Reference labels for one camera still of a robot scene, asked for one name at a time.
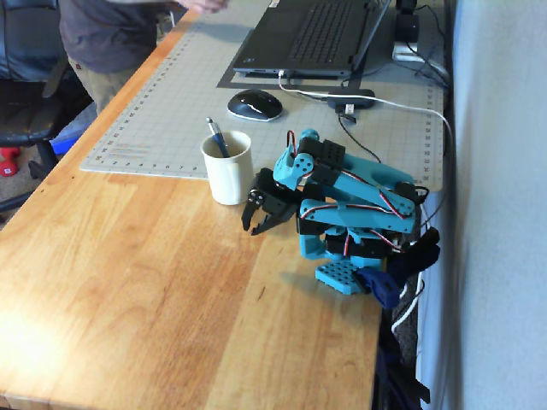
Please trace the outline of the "bystander hand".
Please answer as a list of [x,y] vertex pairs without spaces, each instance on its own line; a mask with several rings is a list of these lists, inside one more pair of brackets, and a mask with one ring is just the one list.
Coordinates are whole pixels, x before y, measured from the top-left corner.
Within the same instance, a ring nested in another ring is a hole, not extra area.
[[186,9],[199,14],[215,14],[227,8],[227,0],[177,0]]

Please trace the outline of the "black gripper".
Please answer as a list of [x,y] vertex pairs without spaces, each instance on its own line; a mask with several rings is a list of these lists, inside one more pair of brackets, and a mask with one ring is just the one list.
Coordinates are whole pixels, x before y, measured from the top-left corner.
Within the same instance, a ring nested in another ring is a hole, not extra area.
[[247,203],[241,216],[243,228],[245,231],[250,229],[254,213],[261,208],[266,212],[265,216],[250,232],[251,236],[260,235],[288,222],[299,205],[300,192],[278,184],[274,180],[273,171],[263,167],[255,176],[247,196]]

